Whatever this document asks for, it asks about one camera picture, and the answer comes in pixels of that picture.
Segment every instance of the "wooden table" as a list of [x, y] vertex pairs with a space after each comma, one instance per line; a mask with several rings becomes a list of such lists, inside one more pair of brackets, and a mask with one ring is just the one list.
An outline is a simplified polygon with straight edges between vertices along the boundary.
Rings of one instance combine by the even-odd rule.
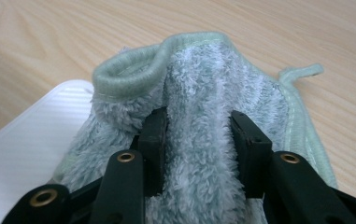
[[0, 129], [56, 85], [91, 80], [122, 47], [220, 31], [271, 76], [321, 63], [296, 83], [334, 167], [356, 196], [356, 0], [0, 1]]

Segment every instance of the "fluffy fabric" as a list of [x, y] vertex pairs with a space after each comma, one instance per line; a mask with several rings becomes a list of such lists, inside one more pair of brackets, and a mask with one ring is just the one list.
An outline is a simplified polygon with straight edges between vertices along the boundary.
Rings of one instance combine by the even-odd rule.
[[[92, 113], [54, 179], [75, 190], [102, 176], [108, 158], [130, 146], [144, 118], [167, 106], [164, 191], [146, 200], [147, 223], [265, 223], [262, 202], [246, 200], [236, 178], [229, 116], [232, 110], [247, 114], [273, 141], [273, 150], [309, 146], [306, 155], [318, 153], [311, 164], [326, 160], [324, 178], [333, 184], [317, 139], [292, 146], [299, 139], [286, 136], [298, 122], [293, 106], [302, 105], [287, 99], [291, 81], [315, 72], [280, 84], [218, 33], [176, 35], [160, 46], [124, 52], [95, 70]], [[306, 111], [300, 113], [294, 115], [306, 120]], [[295, 131], [313, 136], [306, 123]]]

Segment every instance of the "fabric fold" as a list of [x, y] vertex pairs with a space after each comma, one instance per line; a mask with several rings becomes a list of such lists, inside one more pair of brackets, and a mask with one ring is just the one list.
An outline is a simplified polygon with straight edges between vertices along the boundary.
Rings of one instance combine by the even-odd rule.
[[247, 114], [273, 150], [304, 154], [335, 184], [292, 85], [303, 71], [282, 74], [279, 82], [220, 33], [173, 35], [160, 45], [128, 50], [94, 70], [92, 113], [54, 179], [74, 190], [102, 176], [108, 158], [130, 146], [145, 117], [166, 106], [164, 191], [146, 200], [147, 223], [265, 223], [262, 202], [246, 200], [236, 178], [229, 116], [233, 110]]

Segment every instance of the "mint green cloth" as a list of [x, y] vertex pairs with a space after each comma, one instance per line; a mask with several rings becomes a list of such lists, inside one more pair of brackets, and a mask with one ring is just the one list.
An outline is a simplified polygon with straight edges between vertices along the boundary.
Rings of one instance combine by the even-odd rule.
[[335, 187], [327, 155], [292, 83], [322, 72], [289, 68], [275, 80], [248, 62], [226, 35], [173, 35], [123, 52], [93, 72], [93, 109], [55, 171], [78, 189], [102, 176], [108, 158], [130, 146], [144, 118], [167, 106], [163, 194], [146, 200], [147, 223], [265, 223], [261, 200], [236, 179], [229, 116], [247, 114], [273, 150], [304, 156]]

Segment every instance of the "white plastic board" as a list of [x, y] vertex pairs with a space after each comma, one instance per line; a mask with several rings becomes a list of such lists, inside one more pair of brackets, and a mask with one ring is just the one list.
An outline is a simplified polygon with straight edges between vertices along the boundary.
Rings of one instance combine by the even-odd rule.
[[0, 223], [26, 192], [51, 179], [92, 96], [90, 82], [64, 82], [0, 131]]

